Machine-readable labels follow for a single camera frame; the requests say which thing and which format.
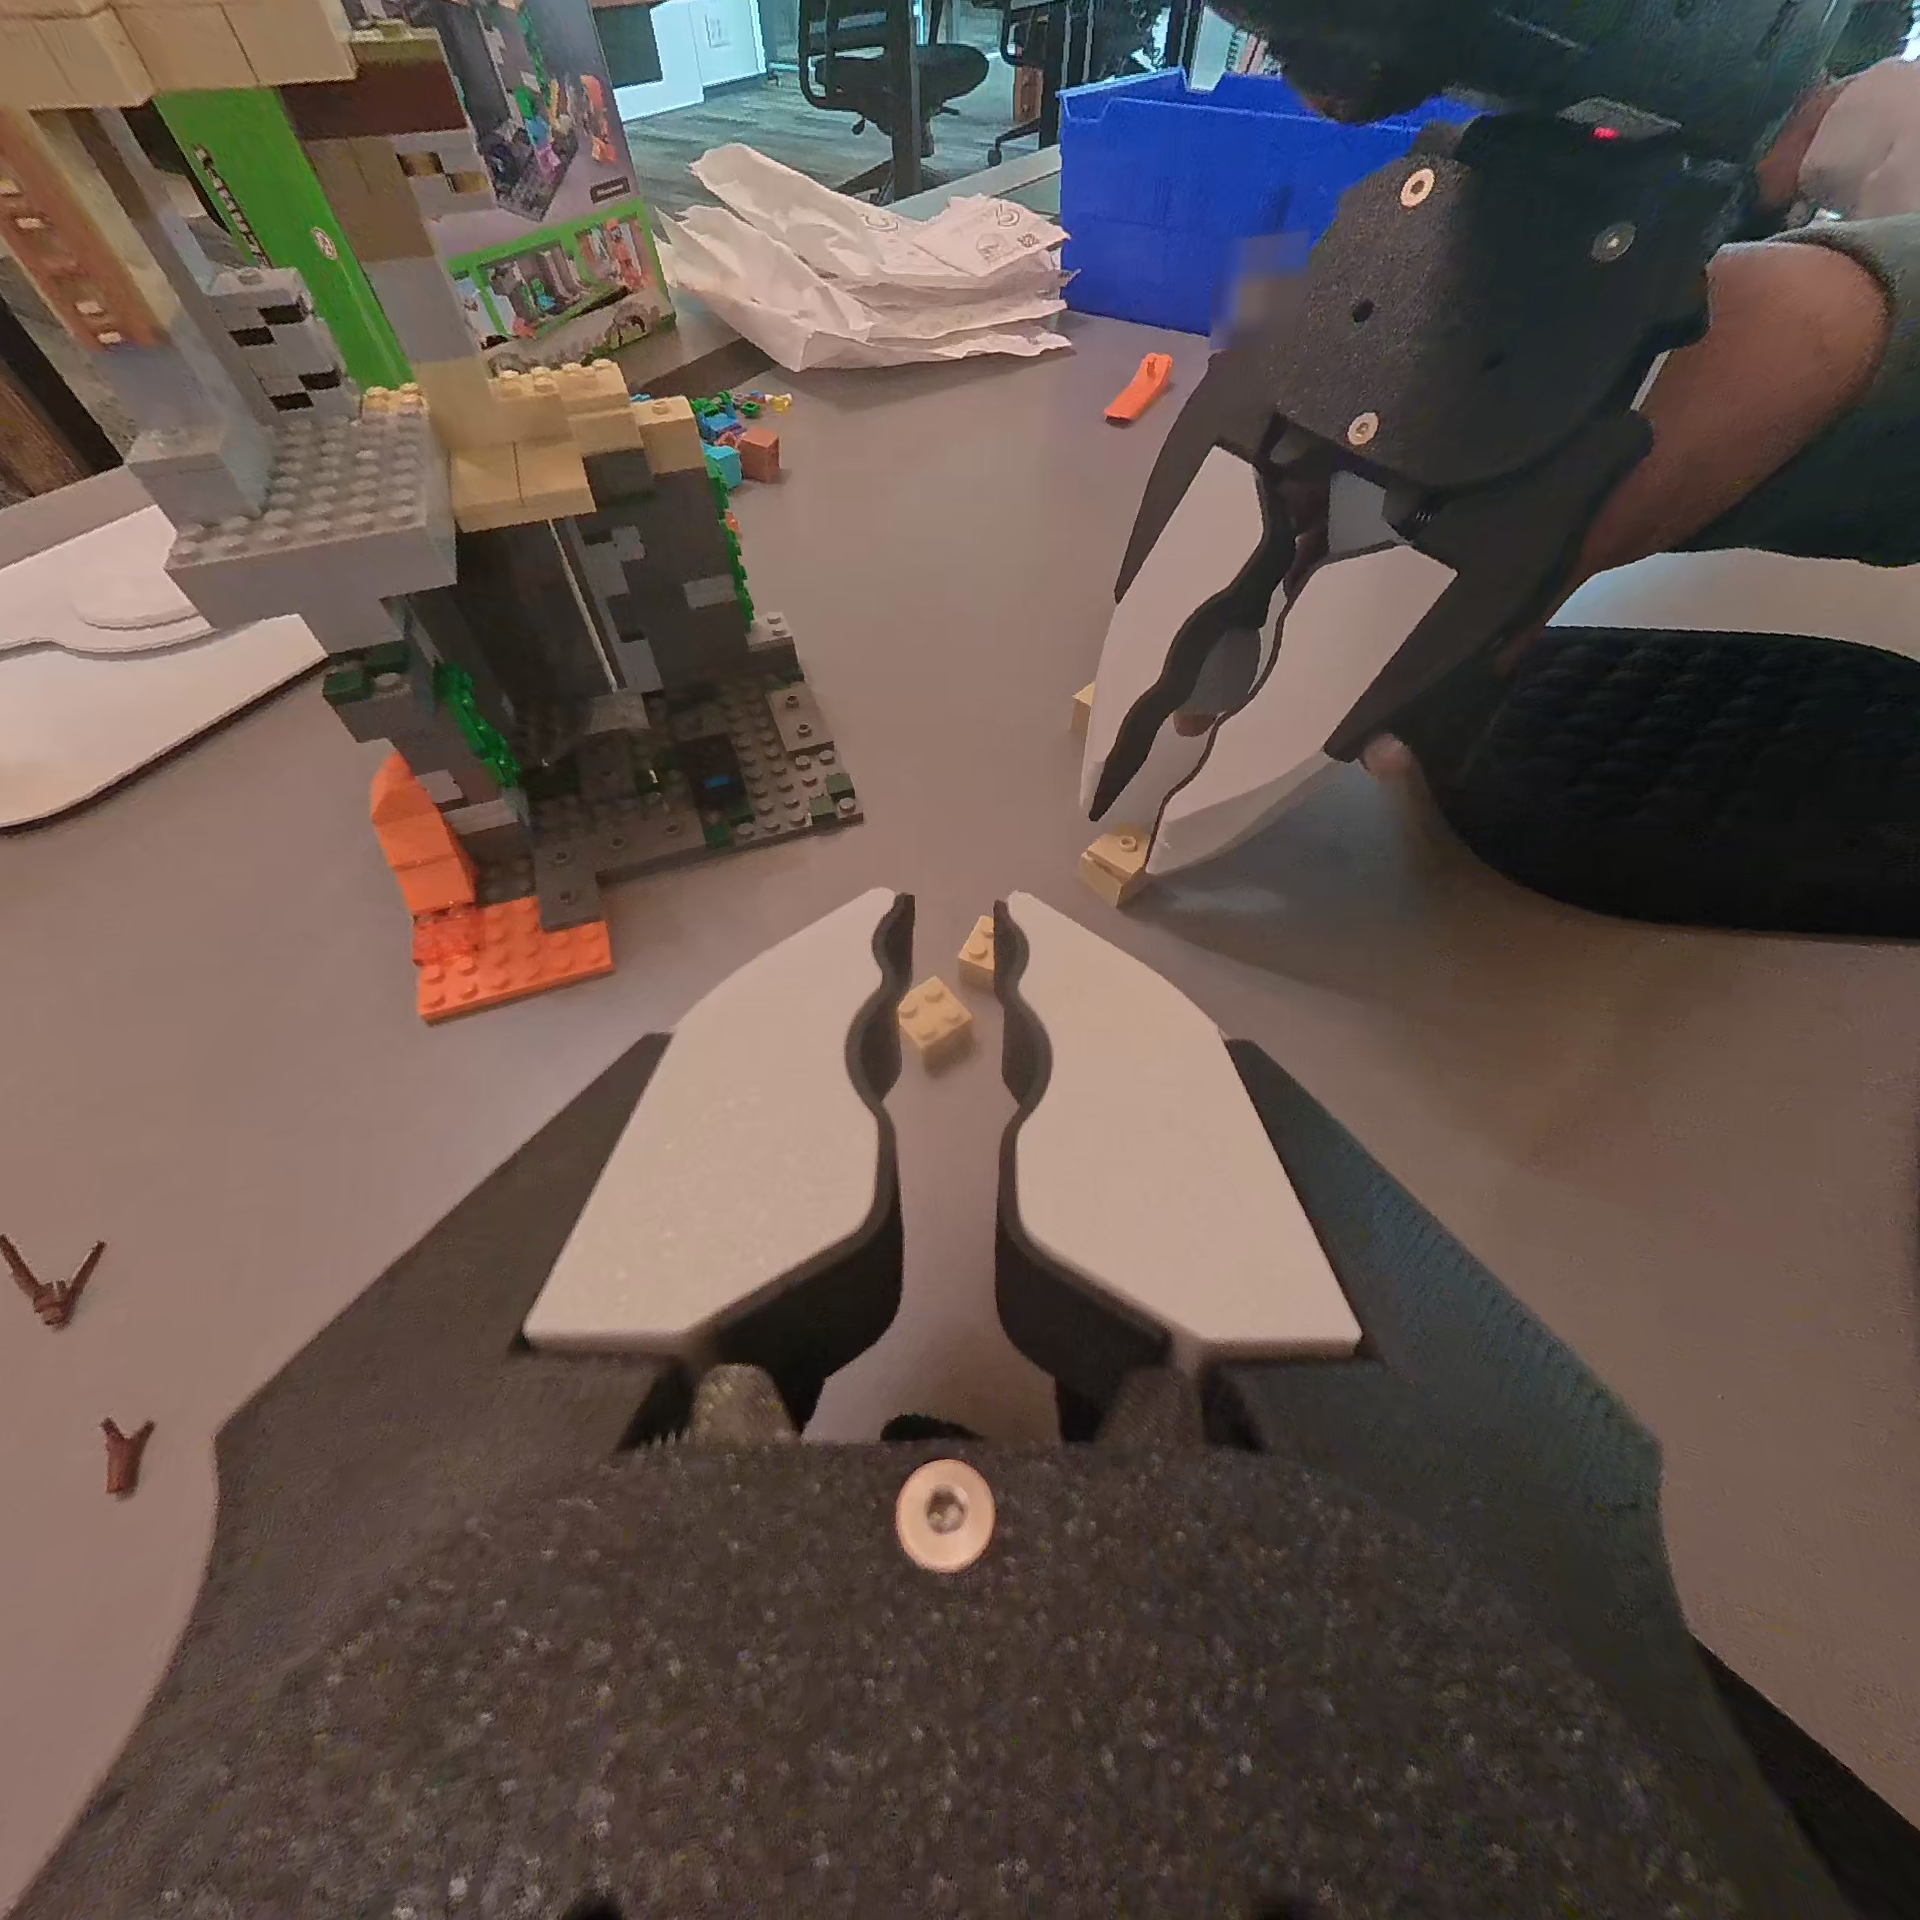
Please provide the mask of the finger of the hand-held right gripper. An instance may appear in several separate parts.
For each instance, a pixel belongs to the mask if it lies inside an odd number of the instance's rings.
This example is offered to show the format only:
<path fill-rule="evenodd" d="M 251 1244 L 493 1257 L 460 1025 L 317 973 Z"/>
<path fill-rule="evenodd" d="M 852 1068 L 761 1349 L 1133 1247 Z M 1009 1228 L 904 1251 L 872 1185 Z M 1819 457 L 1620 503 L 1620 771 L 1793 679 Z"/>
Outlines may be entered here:
<path fill-rule="evenodd" d="M 1273 823 L 1306 797 L 1306 565 L 1290 473 L 1215 444 L 1100 647 L 1094 823 Z"/>
<path fill-rule="evenodd" d="M 1254 692 L 1166 797 L 1149 875 L 1205 865 L 1309 797 L 1336 767 L 1332 735 L 1456 578 L 1388 526 L 1384 487 L 1365 477 L 1332 480 L 1326 532 L 1326 558 L 1290 591 Z"/>

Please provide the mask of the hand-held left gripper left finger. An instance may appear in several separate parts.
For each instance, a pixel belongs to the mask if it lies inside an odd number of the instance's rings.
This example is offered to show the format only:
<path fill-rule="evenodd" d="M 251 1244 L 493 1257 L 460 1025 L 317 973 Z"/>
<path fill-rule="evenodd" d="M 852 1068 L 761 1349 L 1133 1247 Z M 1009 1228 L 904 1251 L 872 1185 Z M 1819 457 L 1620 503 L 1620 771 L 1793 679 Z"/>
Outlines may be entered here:
<path fill-rule="evenodd" d="M 751 1365 L 813 1417 L 901 1303 L 885 1094 L 914 918 L 862 891 L 679 1019 L 522 1319 L 532 1349 Z"/>

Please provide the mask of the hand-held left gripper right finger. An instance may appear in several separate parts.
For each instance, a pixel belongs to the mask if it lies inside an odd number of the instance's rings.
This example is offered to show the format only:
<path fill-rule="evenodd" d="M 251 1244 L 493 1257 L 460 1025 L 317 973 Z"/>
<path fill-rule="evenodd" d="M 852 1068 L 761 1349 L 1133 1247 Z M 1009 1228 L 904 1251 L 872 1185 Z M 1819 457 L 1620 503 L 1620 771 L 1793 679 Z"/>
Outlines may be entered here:
<path fill-rule="evenodd" d="M 1032 891 L 996 901 L 996 1316 L 1097 1437 L 1130 1378 L 1349 1365 L 1362 1319 L 1224 1029 Z"/>

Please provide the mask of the person's right forearm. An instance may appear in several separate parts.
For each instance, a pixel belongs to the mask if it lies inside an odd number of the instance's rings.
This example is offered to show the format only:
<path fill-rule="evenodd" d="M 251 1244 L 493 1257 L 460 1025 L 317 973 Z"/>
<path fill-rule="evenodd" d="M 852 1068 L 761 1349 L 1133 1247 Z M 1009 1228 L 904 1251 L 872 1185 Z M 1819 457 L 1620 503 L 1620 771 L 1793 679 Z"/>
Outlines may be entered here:
<path fill-rule="evenodd" d="M 1887 310 L 1881 366 L 1786 467 L 1685 549 L 1917 565 L 1917 212 L 1812 222 L 1767 245 L 1838 251 L 1878 281 Z"/>

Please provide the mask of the grey desk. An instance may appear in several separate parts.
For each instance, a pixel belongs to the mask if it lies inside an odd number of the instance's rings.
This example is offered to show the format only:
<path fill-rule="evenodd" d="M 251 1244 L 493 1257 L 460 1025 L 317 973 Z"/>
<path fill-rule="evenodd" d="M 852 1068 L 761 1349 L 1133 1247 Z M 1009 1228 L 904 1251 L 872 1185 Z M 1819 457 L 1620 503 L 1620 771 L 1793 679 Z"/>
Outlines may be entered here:
<path fill-rule="evenodd" d="M 317 682 L 3 839 L 3 1904 L 131 1737 L 199 1593 L 212 1437 L 637 1038 L 865 888 L 914 980 L 1032 891 L 1280 1061 L 1665 1453 L 1685 1613 L 1917 1819 L 1917 947 L 1600 921 L 1342 771 L 1133 908 L 1078 878 L 1071 696 L 1205 343 L 803 376 L 738 493 L 865 820 L 611 895 L 617 970 L 418 1022 Z M 1100 415 L 1153 349 L 1169 392 Z M 131 1499 L 101 1420 L 157 1424 Z"/>

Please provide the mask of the person's right hand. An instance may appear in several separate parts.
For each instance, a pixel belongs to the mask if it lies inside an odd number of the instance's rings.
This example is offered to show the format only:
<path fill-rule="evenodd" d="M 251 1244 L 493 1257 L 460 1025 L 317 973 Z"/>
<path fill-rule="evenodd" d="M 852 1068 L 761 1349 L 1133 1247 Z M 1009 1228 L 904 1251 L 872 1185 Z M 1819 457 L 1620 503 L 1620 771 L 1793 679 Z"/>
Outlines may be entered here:
<path fill-rule="evenodd" d="M 1600 506 L 1571 588 L 1678 549 L 1786 467 L 1878 376 L 1884 284 L 1845 251 L 1734 245 L 1708 264 L 1708 330 L 1646 392 L 1652 447 Z"/>

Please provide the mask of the blue plastic bin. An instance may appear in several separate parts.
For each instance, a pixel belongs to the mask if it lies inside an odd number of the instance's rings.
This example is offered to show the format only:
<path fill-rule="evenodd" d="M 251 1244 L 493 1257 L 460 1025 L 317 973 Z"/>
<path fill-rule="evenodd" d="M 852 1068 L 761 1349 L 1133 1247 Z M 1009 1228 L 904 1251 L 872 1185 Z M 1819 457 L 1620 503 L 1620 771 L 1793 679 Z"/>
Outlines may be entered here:
<path fill-rule="evenodd" d="M 1283 78 L 1172 69 L 1061 95 L 1068 307 L 1179 333 L 1215 333 L 1244 271 L 1300 268 L 1339 196 L 1401 160 L 1427 124 L 1469 104 L 1336 124 Z"/>

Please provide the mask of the white paper bag pile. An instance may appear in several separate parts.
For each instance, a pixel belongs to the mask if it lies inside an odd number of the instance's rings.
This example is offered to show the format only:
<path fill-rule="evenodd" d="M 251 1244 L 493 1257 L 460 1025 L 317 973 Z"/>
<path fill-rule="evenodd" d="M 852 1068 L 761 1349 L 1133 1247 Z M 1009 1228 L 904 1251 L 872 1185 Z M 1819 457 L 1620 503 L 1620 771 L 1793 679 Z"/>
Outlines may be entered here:
<path fill-rule="evenodd" d="M 709 150 L 692 176 L 715 202 L 663 219 L 663 274 L 784 372 L 1068 349 L 1068 232 L 1042 212 L 953 196 L 911 219 L 741 144 Z"/>

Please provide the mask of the pile of small colourful bricks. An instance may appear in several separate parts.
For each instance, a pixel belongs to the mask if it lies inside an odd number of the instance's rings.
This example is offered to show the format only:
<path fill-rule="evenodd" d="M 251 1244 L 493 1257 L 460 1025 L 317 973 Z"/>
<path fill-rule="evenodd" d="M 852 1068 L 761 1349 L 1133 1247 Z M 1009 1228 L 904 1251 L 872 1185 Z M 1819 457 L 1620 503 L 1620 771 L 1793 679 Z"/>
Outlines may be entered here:
<path fill-rule="evenodd" d="M 784 480 L 780 421 L 793 408 L 787 389 L 725 389 L 718 395 L 637 395 L 633 418 L 653 431 L 660 444 L 686 441 L 682 428 L 696 434 L 709 477 L 735 493 L 748 483 L 767 487 Z"/>

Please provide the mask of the grey toy brick building model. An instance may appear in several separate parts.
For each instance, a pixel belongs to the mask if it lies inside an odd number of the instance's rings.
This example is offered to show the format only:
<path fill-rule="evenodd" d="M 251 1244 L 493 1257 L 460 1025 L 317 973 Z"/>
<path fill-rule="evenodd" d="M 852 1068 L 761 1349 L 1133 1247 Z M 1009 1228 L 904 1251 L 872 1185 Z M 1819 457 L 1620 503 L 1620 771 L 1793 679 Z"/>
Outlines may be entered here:
<path fill-rule="evenodd" d="M 235 245 L 153 98 L 202 3 L 3 3 L 3 251 L 131 421 L 212 627 L 300 617 L 389 748 L 372 836 L 418 1019 L 611 973 L 604 885 L 859 823 L 728 493 L 611 356 L 516 372 L 454 320 L 359 385 L 291 268 Z"/>

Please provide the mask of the black office chair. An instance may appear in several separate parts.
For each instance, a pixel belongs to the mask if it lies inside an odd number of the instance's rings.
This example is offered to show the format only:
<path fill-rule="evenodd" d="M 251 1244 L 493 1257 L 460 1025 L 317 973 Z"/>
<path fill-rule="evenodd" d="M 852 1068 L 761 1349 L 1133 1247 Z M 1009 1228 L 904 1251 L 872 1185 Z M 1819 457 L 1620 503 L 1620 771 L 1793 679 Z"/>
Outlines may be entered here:
<path fill-rule="evenodd" d="M 931 121 L 989 78 L 989 59 L 970 42 L 924 39 L 914 3 L 800 3 L 797 78 L 810 108 L 888 137 L 888 157 L 839 193 L 895 202 L 921 193 Z"/>

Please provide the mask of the green toy set box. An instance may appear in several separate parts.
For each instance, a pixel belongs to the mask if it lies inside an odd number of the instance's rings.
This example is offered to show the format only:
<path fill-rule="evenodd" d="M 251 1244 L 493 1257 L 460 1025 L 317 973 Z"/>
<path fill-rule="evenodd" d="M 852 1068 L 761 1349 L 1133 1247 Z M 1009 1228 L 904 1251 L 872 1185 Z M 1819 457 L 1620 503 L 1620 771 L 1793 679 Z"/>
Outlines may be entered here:
<path fill-rule="evenodd" d="M 591 3 L 202 3 L 153 108 L 261 268 L 291 268 L 349 376 L 395 385 L 454 320 L 496 366 L 673 327 Z"/>

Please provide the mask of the white flat board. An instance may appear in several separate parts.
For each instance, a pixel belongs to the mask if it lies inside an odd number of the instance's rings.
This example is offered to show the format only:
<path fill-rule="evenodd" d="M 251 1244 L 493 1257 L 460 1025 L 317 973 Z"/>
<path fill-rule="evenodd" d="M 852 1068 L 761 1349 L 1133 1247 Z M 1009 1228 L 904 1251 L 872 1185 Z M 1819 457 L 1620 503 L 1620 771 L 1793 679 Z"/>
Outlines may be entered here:
<path fill-rule="evenodd" d="M 212 627 L 157 506 L 3 568 L 3 829 L 134 780 L 323 663 L 300 617 Z"/>

